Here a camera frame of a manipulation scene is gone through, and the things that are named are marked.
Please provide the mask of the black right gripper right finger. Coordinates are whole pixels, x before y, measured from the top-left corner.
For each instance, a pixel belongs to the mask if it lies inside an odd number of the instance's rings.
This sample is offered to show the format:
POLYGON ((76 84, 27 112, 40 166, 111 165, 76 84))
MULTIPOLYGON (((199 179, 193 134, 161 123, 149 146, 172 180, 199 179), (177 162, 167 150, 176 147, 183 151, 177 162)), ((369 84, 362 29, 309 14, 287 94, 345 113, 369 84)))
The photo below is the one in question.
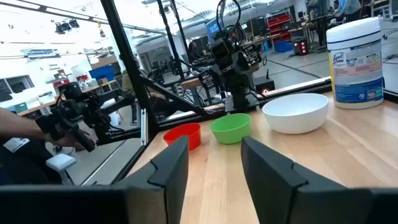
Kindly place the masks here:
POLYGON ((369 190, 349 189, 251 137, 241 159, 260 224, 366 224, 369 190))

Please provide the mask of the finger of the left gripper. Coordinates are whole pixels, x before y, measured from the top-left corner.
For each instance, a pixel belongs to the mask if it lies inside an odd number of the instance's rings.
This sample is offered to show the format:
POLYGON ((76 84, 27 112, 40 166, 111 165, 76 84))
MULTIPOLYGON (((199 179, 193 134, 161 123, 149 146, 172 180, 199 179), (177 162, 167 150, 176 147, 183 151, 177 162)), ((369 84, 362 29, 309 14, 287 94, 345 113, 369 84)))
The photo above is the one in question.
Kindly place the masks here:
POLYGON ((218 86, 218 74, 213 70, 205 70, 198 75, 201 85, 206 89, 212 89, 218 86))
POLYGON ((243 47, 243 53, 249 66, 254 66, 262 62, 261 53, 255 44, 243 47))

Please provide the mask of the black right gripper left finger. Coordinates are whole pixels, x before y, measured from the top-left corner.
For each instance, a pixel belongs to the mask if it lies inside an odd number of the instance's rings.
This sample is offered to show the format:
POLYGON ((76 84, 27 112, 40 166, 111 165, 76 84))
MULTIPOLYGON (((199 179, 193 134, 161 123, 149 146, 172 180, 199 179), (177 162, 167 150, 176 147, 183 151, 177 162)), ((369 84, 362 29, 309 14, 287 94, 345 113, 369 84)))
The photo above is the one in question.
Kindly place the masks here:
POLYGON ((122 215, 116 224, 180 224, 188 179, 189 139, 178 138, 145 165, 119 181, 122 215))

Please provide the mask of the red shelf bins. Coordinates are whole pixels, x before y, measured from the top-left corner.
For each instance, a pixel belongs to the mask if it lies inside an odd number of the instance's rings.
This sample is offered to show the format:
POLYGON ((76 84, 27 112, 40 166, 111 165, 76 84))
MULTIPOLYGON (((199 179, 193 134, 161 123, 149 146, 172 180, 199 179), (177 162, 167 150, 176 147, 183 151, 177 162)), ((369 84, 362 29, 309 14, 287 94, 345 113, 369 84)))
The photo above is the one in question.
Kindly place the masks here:
POLYGON ((291 22, 291 17, 287 14, 279 14, 267 18, 267 29, 273 42, 289 41, 291 39, 289 32, 291 22))

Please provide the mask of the black router with red light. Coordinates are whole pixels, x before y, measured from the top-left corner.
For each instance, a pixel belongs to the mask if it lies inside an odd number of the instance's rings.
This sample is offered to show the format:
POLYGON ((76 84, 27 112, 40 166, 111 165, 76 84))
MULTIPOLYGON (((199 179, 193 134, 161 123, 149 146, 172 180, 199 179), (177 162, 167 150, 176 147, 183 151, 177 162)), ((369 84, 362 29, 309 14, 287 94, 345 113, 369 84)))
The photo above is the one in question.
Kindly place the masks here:
POLYGON ((268 70, 265 76, 254 78, 254 86, 255 89, 262 94, 275 90, 274 80, 269 77, 268 70))

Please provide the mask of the red plastic bowl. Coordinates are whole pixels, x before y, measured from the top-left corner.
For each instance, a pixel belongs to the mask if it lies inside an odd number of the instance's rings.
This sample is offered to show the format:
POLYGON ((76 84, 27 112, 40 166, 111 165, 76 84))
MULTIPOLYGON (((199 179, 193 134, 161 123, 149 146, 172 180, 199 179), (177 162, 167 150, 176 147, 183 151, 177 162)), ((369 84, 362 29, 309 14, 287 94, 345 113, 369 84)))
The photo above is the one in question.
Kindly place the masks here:
POLYGON ((177 126, 173 129, 168 130, 164 136, 164 141, 171 145, 174 141, 179 139, 181 136, 188 136, 189 138, 189 150, 196 149, 201 144, 201 126, 199 123, 187 123, 177 126))

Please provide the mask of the black box with red lights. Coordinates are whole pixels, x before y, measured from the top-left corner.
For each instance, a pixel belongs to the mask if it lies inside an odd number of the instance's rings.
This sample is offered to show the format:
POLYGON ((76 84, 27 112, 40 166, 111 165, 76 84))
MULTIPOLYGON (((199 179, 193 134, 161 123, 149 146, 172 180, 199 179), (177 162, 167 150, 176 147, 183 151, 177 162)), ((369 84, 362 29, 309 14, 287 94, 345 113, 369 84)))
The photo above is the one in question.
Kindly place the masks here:
POLYGON ((309 54, 310 48, 307 39, 298 39, 293 41, 293 50, 295 55, 309 54))

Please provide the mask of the green plastic bowl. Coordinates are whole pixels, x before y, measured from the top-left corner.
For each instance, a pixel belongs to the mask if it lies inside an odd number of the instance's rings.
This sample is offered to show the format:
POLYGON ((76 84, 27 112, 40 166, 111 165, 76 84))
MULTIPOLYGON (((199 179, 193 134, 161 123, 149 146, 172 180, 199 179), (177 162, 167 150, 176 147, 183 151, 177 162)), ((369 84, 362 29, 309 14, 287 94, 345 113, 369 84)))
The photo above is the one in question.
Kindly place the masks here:
POLYGON ((251 134, 251 116, 245 113, 229 114, 214 120, 210 129, 220 144, 236 144, 251 134))

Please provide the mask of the white ceramic bowl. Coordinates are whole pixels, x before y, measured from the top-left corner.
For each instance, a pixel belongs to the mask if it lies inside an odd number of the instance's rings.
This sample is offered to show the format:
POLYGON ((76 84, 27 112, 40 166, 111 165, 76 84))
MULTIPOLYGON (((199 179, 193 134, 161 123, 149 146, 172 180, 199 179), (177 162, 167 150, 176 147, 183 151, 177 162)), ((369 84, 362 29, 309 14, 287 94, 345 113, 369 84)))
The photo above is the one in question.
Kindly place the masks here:
POLYGON ((283 134, 303 134, 326 121, 329 99, 317 93, 281 96, 262 107, 271 129, 283 134))

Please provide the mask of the seated person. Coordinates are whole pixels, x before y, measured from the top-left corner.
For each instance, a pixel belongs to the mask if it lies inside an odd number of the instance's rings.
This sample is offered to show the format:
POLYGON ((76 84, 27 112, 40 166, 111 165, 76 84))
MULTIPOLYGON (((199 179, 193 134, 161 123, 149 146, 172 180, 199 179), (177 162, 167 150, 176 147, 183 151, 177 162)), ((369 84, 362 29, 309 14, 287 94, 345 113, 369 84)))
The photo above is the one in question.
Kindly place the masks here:
MULTIPOLYGON (((132 96, 136 95, 127 70, 122 72, 122 90, 131 94, 132 96)), ((166 97, 163 94, 160 94, 151 88, 148 88, 148 91, 151 97, 166 100, 166 97)))

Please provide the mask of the person's hand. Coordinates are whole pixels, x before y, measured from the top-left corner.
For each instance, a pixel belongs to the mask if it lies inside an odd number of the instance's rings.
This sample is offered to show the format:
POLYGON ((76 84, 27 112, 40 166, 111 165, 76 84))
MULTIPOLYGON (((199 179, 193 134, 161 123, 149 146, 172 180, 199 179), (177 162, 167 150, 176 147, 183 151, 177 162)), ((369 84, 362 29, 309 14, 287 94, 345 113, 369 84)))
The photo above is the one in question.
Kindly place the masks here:
POLYGON ((53 145, 62 147, 74 147, 77 151, 86 150, 86 148, 70 133, 66 133, 63 138, 53 140, 49 133, 44 134, 44 139, 53 145))

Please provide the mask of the black office chair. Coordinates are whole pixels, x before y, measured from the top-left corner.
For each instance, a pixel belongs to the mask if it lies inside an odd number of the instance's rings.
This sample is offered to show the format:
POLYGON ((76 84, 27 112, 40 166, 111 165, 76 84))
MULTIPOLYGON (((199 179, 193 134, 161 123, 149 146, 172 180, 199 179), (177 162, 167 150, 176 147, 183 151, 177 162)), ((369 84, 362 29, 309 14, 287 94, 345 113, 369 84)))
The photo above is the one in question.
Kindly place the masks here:
POLYGON ((29 143, 12 153, 3 146, 10 139, 0 138, 0 185, 62 183, 58 172, 45 164, 52 158, 45 141, 29 139, 29 143))

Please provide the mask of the ceiling spotlights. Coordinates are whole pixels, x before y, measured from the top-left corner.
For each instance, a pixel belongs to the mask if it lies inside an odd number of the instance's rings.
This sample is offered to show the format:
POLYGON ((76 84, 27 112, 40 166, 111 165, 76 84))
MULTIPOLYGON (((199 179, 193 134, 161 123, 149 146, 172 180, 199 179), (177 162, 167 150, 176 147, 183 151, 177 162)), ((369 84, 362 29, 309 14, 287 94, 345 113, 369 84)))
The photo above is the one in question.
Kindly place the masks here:
POLYGON ((76 19, 70 19, 66 22, 56 22, 55 23, 55 33, 56 34, 66 34, 70 32, 72 29, 78 29, 80 27, 79 23, 76 19))

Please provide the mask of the black table edge rail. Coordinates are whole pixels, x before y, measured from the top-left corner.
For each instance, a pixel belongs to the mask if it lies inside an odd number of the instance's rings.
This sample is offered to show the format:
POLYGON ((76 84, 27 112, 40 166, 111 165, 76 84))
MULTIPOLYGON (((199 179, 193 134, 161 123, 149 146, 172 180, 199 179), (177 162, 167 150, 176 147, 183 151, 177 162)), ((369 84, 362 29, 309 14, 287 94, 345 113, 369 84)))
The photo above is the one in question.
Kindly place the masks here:
POLYGON ((118 169, 118 172, 112 179, 111 184, 115 184, 128 176, 128 173, 130 173, 146 148, 147 144, 142 143, 139 138, 131 138, 123 141, 115 153, 117 159, 116 162, 121 162, 121 165, 117 165, 120 169, 118 169))
MULTIPOLYGON (((332 91, 331 78, 324 77, 324 78, 319 78, 317 80, 312 80, 300 84, 291 85, 288 87, 283 87, 277 90, 272 90, 266 93, 265 97, 262 97, 258 104, 263 105, 268 101, 273 100, 277 97, 296 94, 296 93, 328 93, 331 91, 332 91)), ((193 110, 189 109, 187 112, 172 115, 170 118, 167 118, 165 121, 161 121, 157 126, 157 132, 165 131, 167 129, 171 129, 185 123, 208 121, 211 119, 219 118, 220 116, 226 114, 223 111, 224 103, 207 106, 205 108, 202 108, 201 110, 209 114, 206 116, 199 115, 198 112, 194 112, 193 110)))
POLYGON ((384 99, 395 104, 398 104, 398 93, 383 89, 384 99))

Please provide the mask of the black frame post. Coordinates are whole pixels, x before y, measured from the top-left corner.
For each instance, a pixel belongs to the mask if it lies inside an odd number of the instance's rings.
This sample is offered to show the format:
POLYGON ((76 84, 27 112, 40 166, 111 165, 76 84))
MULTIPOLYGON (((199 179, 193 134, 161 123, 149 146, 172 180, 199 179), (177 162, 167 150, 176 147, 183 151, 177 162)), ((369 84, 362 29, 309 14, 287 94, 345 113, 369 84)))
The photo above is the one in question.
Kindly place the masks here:
POLYGON ((149 93, 144 84, 141 83, 141 72, 139 71, 136 61, 134 60, 134 56, 124 31, 124 27, 119 18, 116 5, 114 0, 100 1, 118 46, 121 60, 123 61, 130 81, 133 85, 138 102, 142 109, 147 110, 149 136, 154 137, 158 133, 158 123, 154 115, 153 107, 151 106, 149 93))

